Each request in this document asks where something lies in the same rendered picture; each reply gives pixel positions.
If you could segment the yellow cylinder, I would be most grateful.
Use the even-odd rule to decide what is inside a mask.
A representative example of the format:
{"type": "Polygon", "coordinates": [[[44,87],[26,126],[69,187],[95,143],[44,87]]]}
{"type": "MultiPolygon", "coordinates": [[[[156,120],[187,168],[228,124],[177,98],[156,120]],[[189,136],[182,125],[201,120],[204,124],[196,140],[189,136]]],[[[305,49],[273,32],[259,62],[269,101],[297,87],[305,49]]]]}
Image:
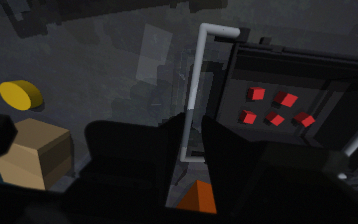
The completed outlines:
{"type": "Polygon", "coordinates": [[[0,85],[2,98],[18,110],[27,110],[43,103],[39,89],[25,80],[4,82],[0,85]]]}

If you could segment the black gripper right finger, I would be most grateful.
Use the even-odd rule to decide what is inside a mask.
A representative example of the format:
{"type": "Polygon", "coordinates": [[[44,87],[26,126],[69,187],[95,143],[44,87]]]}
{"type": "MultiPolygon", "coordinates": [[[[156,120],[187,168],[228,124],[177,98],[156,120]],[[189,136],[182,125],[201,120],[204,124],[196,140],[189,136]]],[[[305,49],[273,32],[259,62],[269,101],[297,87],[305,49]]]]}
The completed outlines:
{"type": "Polygon", "coordinates": [[[341,151],[273,141],[250,142],[207,115],[202,141],[217,214],[238,216],[268,166],[339,176],[350,164],[341,151]]]}

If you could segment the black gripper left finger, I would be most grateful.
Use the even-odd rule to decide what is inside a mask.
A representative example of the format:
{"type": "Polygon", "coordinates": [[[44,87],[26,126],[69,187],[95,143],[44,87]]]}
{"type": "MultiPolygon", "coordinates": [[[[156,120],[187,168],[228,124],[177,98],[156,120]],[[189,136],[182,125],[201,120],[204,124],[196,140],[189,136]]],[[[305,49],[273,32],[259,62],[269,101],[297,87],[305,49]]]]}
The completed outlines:
{"type": "Polygon", "coordinates": [[[165,207],[184,122],[183,112],[159,127],[98,120],[86,125],[84,136],[91,159],[101,155],[155,163],[158,206],[165,207]]]}

